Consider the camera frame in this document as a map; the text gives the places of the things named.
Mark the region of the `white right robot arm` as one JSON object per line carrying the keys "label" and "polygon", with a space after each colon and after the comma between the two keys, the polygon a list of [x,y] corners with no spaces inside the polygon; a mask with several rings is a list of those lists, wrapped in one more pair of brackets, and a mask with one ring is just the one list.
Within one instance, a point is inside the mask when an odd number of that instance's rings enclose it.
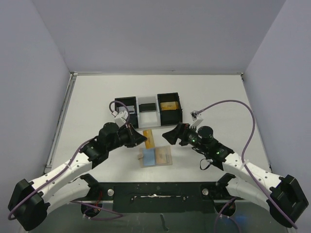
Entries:
{"label": "white right robot arm", "polygon": [[213,166],[225,172],[223,182],[216,186],[218,196],[223,199],[233,196],[255,203],[287,228],[296,227],[295,222],[309,205],[295,177],[282,177],[244,160],[215,139],[209,126],[195,129],[189,124],[179,123],[162,136],[171,145],[191,145]]}

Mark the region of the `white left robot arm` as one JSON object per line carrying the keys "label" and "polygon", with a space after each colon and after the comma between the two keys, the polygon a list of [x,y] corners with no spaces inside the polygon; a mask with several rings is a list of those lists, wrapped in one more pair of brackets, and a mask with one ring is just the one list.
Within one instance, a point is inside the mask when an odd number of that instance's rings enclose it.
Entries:
{"label": "white left robot arm", "polygon": [[8,204],[8,220],[17,220],[25,230],[33,230],[48,216],[49,199],[57,191],[107,160],[111,151],[123,146],[133,148],[146,140],[131,124],[104,124],[99,134],[82,143],[65,163],[30,182],[19,181]]}

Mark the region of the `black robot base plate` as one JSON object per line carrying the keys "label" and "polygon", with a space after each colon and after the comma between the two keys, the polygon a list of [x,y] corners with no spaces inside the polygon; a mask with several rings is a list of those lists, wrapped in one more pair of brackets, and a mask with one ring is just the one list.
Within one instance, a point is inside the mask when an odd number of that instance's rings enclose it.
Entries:
{"label": "black robot base plate", "polygon": [[99,183],[78,201],[111,203],[119,213],[214,213],[232,198],[215,182]]}

